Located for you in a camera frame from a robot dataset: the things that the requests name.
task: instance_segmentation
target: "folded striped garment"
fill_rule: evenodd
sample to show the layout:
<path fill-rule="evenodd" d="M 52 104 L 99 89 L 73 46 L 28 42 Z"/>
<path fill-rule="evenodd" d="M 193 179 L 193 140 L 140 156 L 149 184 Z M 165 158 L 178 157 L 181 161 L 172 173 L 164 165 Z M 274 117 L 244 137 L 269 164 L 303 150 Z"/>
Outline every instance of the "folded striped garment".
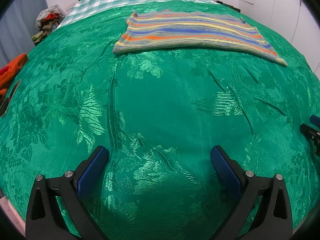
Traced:
<path fill-rule="evenodd" d="M 128 28 L 114 45 L 114 54 L 181 47 L 214 48 L 246 52 L 287 66 L 258 29 L 242 18 L 202 12 L 134 11 L 126 22 Z"/>

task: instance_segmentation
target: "pink object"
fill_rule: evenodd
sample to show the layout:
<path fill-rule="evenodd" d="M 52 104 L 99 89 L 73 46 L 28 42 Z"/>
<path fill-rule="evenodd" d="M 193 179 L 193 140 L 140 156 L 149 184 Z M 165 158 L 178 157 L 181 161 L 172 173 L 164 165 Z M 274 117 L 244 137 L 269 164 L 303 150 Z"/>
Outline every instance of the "pink object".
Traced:
<path fill-rule="evenodd" d="M 0 207 L 7 215 L 7 217 L 14 224 L 16 229 L 25 237 L 26 236 L 26 222 L 22 219 L 19 213 L 12 206 L 7 197 L 0 198 Z"/>
<path fill-rule="evenodd" d="M 0 76 L 4 74 L 4 72 L 7 72 L 9 69 L 9 66 L 5 66 L 3 68 L 0 69 Z"/>

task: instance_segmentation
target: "metal screw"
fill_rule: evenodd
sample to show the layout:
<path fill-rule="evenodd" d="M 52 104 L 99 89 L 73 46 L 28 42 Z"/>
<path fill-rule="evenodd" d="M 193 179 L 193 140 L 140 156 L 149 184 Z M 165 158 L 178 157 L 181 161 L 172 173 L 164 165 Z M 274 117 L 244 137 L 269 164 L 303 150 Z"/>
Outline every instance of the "metal screw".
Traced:
<path fill-rule="evenodd" d="M 67 178 L 71 177 L 72 175 L 73 175 L 73 171 L 66 171 L 64 173 L 64 176 L 67 177 Z"/>
<path fill-rule="evenodd" d="M 42 178 L 43 178 L 43 176 L 41 174 L 39 174 L 38 176 L 36 176 L 36 181 L 41 181 Z"/>
<path fill-rule="evenodd" d="M 246 171 L 245 174 L 246 174 L 248 177 L 253 177 L 253 176 L 254 176 L 253 171 Z"/>
<path fill-rule="evenodd" d="M 279 179 L 279 180 L 282 180 L 282 179 L 283 179 L 283 177 L 282 177 L 281 174 L 277 174 L 277 175 L 276 175 L 276 178 Z"/>

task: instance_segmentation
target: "green bedspread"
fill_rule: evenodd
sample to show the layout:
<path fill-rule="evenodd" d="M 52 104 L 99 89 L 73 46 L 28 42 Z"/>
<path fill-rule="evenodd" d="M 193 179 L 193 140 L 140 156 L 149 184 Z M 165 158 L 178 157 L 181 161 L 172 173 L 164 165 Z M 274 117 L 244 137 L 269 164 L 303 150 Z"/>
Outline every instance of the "green bedspread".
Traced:
<path fill-rule="evenodd" d="M 133 10 L 168 8 L 242 16 L 288 67 L 214 49 L 112 54 Z M 235 203 L 211 165 L 214 145 L 245 170 L 282 174 L 295 226 L 318 200 L 318 157 L 299 126 L 320 115 L 320 83 L 283 37 L 227 7 L 109 9 L 53 32 L 18 79 L 0 119 L 0 187 L 24 218 L 35 176 L 61 176 L 97 145 L 110 163 L 84 203 L 110 239 L 208 239 Z"/>

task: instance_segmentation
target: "pile of clothes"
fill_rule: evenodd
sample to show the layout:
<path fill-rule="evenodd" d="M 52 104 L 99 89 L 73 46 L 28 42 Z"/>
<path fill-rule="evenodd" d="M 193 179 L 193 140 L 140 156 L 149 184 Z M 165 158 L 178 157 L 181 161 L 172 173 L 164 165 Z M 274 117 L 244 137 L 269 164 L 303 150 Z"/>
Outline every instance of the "pile of clothes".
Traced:
<path fill-rule="evenodd" d="M 28 61 L 28 55 L 23 53 L 13 59 L 7 66 L 0 69 L 0 105 L 2 104 L 8 88 L 12 84 L 15 76 Z"/>
<path fill-rule="evenodd" d="M 38 45 L 51 32 L 53 32 L 66 17 L 64 11 L 58 4 L 50 6 L 48 9 L 41 11 L 36 19 L 36 27 L 39 33 L 32 36 L 32 41 Z"/>

